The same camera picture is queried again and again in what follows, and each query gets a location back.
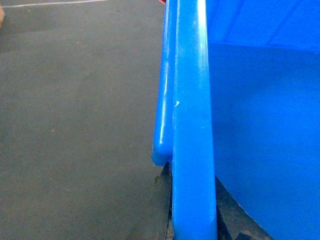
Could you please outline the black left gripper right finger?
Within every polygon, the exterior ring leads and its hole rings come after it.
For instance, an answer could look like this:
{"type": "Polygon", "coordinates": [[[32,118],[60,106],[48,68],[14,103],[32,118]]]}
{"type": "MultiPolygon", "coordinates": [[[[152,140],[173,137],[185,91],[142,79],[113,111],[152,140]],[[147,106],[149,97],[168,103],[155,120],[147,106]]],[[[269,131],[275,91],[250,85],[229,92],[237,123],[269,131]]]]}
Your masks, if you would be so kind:
{"type": "Polygon", "coordinates": [[[234,199],[215,178],[217,238],[219,240],[272,240],[273,238],[234,199]]]}

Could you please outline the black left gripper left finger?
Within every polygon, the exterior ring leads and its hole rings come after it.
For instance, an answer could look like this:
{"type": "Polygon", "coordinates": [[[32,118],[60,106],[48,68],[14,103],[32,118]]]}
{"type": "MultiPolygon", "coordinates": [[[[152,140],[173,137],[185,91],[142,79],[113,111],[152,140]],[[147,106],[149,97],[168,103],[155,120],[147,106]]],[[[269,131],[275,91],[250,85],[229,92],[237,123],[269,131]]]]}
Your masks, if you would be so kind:
{"type": "Polygon", "coordinates": [[[167,162],[159,176],[155,178],[156,200],[158,212],[157,231],[159,240],[172,240],[174,238],[174,228],[172,220],[172,170],[167,162]]]}

